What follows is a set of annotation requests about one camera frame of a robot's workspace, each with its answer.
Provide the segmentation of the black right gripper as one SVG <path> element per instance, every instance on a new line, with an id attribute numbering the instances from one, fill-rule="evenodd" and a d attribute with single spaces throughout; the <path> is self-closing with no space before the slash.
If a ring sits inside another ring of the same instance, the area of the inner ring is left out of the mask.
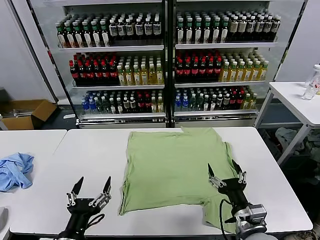
<path id="1" fill-rule="evenodd" d="M 242 171 L 240 165 L 234 160 L 232 160 L 232 164 L 238 178 L 220 180 L 215 176 L 208 163 L 208 180 L 215 188 L 218 188 L 219 193 L 227 195 L 233 209 L 245 209 L 248 206 L 248 200 L 244 194 L 244 189 L 247 186 L 247 172 Z"/>

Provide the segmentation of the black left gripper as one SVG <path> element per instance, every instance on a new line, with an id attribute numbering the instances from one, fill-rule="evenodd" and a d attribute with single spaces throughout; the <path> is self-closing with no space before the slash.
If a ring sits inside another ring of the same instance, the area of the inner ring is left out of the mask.
<path id="1" fill-rule="evenodd" d="M 112 177 L 109 176 L 102 193 L 94 200 L 92 198 L 77 198 L 83 184 L 83 176 L 75 183 L 71 192 L 66 193 L 70 218 L 65 230 L 58 234 L 59 240 L 85 240 L 86 230 L 98 224 L 105 217 L 105 214 L 100 211 L 112 198 L 110 194 L 111 179 Z"/>

